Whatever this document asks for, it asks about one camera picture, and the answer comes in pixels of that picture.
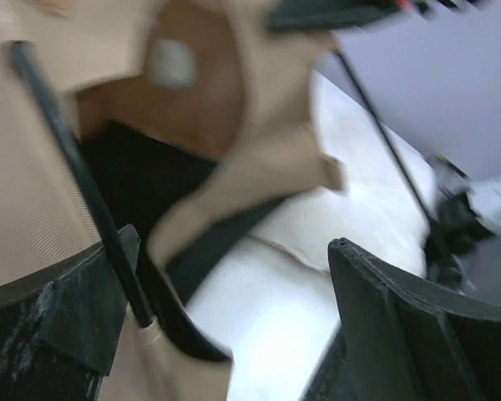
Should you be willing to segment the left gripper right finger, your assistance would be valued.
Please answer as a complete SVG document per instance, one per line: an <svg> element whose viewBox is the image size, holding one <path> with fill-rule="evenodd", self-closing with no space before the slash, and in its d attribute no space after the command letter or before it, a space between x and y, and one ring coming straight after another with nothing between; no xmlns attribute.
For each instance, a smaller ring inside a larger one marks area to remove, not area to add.
<svg viewBox="0 0 501 401"><path fill-rule="evenodd" d="M360 400L501 400L501 306L328 247L347 367Z"/></svg>

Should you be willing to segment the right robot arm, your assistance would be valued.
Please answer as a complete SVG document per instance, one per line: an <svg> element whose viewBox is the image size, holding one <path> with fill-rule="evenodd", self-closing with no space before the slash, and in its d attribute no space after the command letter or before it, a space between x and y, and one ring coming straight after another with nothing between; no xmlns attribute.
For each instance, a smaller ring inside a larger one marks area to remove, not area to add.
<svg viewBox="0 0 501 401"><path fill-rule="evenodd" d="M425 1L281 1L270 13L268 28L273 32L288 32L361 27L407 7L414 8L423 16L431 12L431 6ZM429 210L347 56L340 50L336 51L336 56L428 223L430 233L424 252L428 260L429 279L456 288L463 281L457 258L474 251L479 242L496 235L494 228L488 226L488 214L473 208L473 192L469 187L446 194L435 212Z"/></svg>

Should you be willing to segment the white fluffy pillow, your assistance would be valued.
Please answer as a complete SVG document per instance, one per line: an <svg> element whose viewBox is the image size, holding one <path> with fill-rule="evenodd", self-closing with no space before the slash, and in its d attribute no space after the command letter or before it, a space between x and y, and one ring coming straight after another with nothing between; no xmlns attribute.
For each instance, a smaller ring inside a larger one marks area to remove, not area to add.
<svg viewBox="0 0 501 401"><path fill-rule="evenodd" d="M428 224L368 113L321 74L312 114L325 151L346 172L342 192L298 195L240 240L187 309L229 348L231 400L299 400L340 326L327 261L346 237L416 276Z"/></svg>

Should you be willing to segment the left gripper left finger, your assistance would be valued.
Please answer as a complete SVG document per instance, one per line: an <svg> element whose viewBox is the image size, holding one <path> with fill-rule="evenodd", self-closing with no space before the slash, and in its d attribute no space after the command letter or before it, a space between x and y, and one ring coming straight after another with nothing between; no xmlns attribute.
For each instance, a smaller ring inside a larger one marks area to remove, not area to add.
<svg viewBox="0 0 501 401"><path fill-rule="evenodd" d="M127 298L102 244L0 287L0 400L95 400Z"/></svg>

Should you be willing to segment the beige pet tent fabric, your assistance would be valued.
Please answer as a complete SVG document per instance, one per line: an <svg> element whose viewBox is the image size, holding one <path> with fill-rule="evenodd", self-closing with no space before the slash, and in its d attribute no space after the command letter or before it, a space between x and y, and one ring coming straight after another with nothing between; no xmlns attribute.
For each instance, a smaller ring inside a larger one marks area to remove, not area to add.
<svg viewBox="0 0 501 401"><path fill-rule="evenodd" d="M198 284L290 195L343 186L311 117L328 30L273 32L279 1L0 1L0 287L102 244L29 87L8 54L28 44L116 225L154 322L127 299L95 400L224 400L231 352L189 319L174 280ZM187 89L147 75L157 38L195 53Z"/></svg>

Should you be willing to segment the white pompom toy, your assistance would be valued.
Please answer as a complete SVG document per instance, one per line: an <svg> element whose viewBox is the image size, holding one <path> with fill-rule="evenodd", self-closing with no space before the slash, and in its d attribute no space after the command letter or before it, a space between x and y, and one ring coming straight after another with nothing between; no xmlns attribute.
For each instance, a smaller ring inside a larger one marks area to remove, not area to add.
<svg viewBox="0 0 501 401"><path fill-rule="evenodd" d="M196 80L195 53L182 41L157 38L147 61L149 79L166 89L187 89Z"/></svg>

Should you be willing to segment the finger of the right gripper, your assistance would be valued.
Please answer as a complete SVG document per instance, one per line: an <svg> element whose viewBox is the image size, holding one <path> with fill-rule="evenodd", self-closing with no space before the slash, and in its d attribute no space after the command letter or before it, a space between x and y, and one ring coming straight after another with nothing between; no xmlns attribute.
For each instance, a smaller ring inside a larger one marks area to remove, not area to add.
<svg viewBox="0 0 501 401"><path fill-rule="evenodd" d="M395 1L284 0L271 10L270 30L334 30L361 27L401 12Z"/></svg>

